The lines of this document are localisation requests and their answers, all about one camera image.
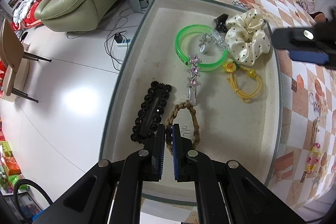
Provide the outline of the black beaded barrette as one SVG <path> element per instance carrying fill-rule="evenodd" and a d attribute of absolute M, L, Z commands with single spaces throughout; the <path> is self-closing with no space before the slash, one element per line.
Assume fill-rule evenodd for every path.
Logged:
<path fill-rule="evenodd" d="M 145 144 L 148 139 L 155 136 L 171 91 L 172 86 L 169 84 L 151 82 L 134 121 L 131 141 Z"/>

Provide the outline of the cream polka dot scrunchie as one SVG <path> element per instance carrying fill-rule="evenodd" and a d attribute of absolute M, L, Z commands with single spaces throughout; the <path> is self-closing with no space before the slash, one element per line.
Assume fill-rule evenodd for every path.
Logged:
<path fill-rule="evenodd" d="M 250 9 L 226 20 L 225 41 L 235 62 L 251 67 L 262 54 L 269 52 L 270 40 L 264 25 L 263 13 L 259 9 Z"/>

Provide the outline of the small black claw clip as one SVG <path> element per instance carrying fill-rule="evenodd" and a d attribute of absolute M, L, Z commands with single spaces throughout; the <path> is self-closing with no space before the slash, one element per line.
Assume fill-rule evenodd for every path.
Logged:
<path fill-rule="evenodd" d="M 228 14 L 222 14 L 214 19 L 215 29 L 218 32 L 226 33 L 228 31 L 226 27 L 226 21 L 228 19 Z"/>

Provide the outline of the clear plastic hair clip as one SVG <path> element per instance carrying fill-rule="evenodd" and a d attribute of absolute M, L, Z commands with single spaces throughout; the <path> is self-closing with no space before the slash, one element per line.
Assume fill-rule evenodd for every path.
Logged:
<path fill-rule="evenodd" d="M 222 37 L 220 32 L 218 32 L 216 29 L 213 29 L 211 35 L 214 39 L 215 45 L 218 47 L 219 50 L 221 50 L 222 52 L 228 50 L 228 44 Z"/>

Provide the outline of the green translucent bangle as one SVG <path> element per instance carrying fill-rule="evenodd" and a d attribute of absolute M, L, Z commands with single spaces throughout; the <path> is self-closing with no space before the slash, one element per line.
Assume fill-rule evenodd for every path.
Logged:
<path fill-rule="evenodd" d="M 191 66 L 191 58 L 197 56 L 197 66 L 201 72 L 218 69 L 228 57 L 228 46 L 224 36 L 217 30 L 201 24 L 181 29 L 175 37 L 174 45 L 178 58 L 188 67 Z"/>

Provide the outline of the silver rhinestone star hairclip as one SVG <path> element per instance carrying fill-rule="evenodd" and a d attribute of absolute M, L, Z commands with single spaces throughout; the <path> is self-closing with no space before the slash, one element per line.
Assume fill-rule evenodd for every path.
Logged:
<path fill-rule="evenodd" d="M 198 57 L 198 55 L 189 55 L 188 62 L 188 73 L 189 77 L 187 77 L 187 85 L 188 93 L 189 93 L 189 101 L 196 105 L 197 100 L 197 87 L 201 84 L 198 81 L 198 78 L 201 76 L 199 64 L 202 60 Z"/>

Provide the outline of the grey jewelry tray box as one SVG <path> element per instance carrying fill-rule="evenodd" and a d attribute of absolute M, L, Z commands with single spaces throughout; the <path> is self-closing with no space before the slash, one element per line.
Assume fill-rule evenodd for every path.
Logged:
<path fill-rule="evenodd" d="M 202 72 L 196 89 L 188 88 L 189 71 L 175 50 L 183 28 L 196 24 L 214 28 L 221 14 L 240 8 L 213 0 L 153 0 L 136 30 L 123 61 L 111 99 L 100 157 L 125 159 L 141 148 L 131 141 L 138 111 L 153 81 L 172 87 L 163 118 L 173 107 L 195 98 L 200 126 L 197 149 L 211 159 L 236 160 L 268 185 L 281 135 L 282 87 L 277 53 L 262 54 L 254 66 L 262 89 L 245 103 L 231 88 L 222 67 Z"/>

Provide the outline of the brown slippers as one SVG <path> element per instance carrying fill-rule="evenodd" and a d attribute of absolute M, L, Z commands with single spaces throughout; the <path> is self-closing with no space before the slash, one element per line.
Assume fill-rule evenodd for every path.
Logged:
<path fill-rule="evenodd" d="M 329 20 L 325 16 L 325 14 L 321 11 L 315 12 L 310 15 L 315 22 L 320 23 L 320 22 L 328 22 Z"/>

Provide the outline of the pink cloth pile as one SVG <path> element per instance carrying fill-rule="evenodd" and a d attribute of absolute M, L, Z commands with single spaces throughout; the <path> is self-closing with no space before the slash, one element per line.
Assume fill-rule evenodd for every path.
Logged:
<path fill-rule="evenodd" d="M 313 0 L 293 0 L 301 8 L 303 8 L 308 14 L 313 14 L 315 12 L 315 5 Z"/>

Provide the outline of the white power strip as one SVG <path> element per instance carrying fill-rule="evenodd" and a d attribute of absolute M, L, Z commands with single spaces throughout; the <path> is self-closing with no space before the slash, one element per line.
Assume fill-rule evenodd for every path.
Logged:
<path fill-rule="evenodd" d="M 123 33 L 118 32 L 114 35 L 114 42 L 118 47 L 128 47 L 131 43 L 131 39 L 128 39 Z"/>

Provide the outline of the wooden chair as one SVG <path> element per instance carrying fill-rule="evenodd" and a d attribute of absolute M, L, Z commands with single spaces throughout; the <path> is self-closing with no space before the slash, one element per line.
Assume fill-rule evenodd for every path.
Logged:
<path fill-rule="evenodd" d="M 23 44 L 11 28 L 9 21 L 4 19 L 1 24 L 1 62 L 6 71 L 2 81 L 1 98 L 14 102 L 16 98 L 21 97 L 38 103 L 38 100 L 23 91 L 23 87 L 29 72 L 30 61 L 41 60 L 49 63 L 52 61 L 51 59 L 26 52 Z"/>

